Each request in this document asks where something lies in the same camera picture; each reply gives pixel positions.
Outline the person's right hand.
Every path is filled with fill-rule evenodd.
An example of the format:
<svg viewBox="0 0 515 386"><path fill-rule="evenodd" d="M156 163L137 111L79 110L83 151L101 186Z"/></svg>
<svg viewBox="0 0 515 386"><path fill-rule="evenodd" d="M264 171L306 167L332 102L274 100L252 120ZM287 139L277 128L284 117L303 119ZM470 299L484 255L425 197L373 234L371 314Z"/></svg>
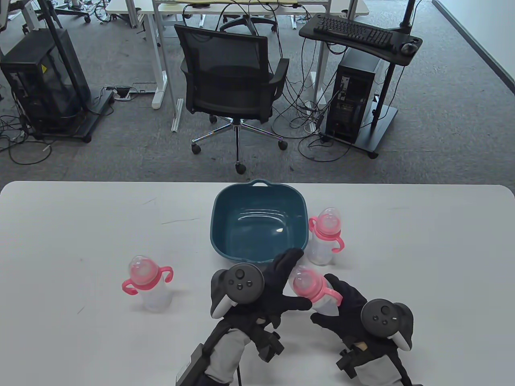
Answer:
<svg viewBox="0 0 515 386"><path fill-rule="evenodd" d="M372 336L363 327L361 312L366 298L353 286L341 281L336 275L327 273L325 279L333 290L342 295L338 316L326 316L315 312L310 319L314 324L335 333L349 349L368 352L373 358L383 355L397 355L398 347L388 338Z"/></svg>

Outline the person's left hand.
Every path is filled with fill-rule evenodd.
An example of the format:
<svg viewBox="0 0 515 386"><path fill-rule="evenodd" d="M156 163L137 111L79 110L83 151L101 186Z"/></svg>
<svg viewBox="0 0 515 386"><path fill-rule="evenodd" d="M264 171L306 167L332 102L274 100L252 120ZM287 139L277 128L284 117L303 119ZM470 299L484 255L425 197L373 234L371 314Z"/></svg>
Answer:
<svg viewBox="0 0 515 386"><path fill-rule="evenodd" d="M312 303L308 298L283 294L292 270L303 255L301 248L290 248L277 255L263 272L264 289L260 297L250 304L232 307L224 319L234 328L247 333L255 324L262 327L272 324L277 329L281 324L282 314L287 311L310 310Z"/></svg>

